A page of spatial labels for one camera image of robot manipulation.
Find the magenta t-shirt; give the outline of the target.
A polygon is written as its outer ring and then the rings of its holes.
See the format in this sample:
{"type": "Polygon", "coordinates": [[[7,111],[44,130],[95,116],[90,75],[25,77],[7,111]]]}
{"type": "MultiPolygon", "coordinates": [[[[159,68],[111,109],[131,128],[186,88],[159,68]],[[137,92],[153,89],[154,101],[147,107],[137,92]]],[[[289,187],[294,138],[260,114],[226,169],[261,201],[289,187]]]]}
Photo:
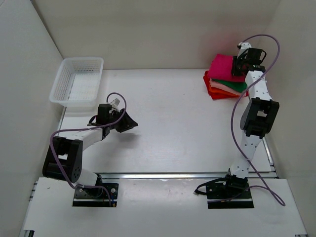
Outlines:
{"type": "Polygon", "coordinates": [[[210,79],[244,82],[245,76],[233,76],[232,68],[233,56],[217,54],[210,65],[207,76],[210,79]]]}

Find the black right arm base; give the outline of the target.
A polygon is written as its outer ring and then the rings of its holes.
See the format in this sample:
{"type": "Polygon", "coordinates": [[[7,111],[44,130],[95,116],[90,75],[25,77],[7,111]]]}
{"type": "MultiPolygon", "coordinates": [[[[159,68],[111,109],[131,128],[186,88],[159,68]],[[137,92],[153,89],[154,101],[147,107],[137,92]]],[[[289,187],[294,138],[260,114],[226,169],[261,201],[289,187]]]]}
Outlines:
{"type": "Polygon", "coordinates": [[[194,193],[207,197],[208,209],[249,209],[254,208],[247,178],[226,174],[198,185],[194,193]]]}

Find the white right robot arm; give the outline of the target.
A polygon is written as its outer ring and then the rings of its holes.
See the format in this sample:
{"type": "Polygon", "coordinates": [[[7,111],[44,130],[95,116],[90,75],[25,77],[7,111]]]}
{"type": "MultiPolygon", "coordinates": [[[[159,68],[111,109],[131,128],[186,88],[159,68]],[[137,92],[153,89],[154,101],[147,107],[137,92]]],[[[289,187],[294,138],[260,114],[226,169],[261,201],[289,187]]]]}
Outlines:
{"type": "Polygon", "coordinates": [[[245,76],[249,103],[240,119],[242,138],[241,154],[234,159],[222,184],[222,194],[234,197],[248,187],[250,162],[253,160],[258,145],[271,131],[279,110],[279,103],[274,101],[267,89],[265,67],[262,66],[267,53],[253,48],[249,43],[238,46],[239,53],[233,57],[233,76],[245,76]]]}

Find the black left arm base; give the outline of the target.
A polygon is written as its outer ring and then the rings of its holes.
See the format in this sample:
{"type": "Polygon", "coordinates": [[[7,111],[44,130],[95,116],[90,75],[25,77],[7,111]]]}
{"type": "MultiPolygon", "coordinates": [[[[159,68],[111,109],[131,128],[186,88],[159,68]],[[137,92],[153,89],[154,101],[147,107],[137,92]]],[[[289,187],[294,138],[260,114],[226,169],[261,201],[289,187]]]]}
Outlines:
{"type": "Polygon", "coordinates": [[[73,207],[110,207],[118,204],[119,183],[106,182],[100,174],[96,181],[97,186],[103,188],[77,188],[74,192],[73,207]]]}

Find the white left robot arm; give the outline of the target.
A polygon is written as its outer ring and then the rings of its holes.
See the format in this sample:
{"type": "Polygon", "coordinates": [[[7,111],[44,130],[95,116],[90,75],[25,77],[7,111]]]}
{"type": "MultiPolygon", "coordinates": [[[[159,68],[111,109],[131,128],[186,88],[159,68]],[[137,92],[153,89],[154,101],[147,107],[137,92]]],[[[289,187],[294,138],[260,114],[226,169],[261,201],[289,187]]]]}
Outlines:
{"type": "Polygon", "coordinates": [[[83,151],[104,140],[111,130],[126,132],[138,126],[125,109],[114,104],[100,104],[97,115],[93,116],[84,129],[64,129],[61,132],[74,132],[71,136],[53,135],[42,168],[46,178],[68,182],[73,188],[86,189],[97,197],[103,192],[99,174],[82,168],[83,151]]]}

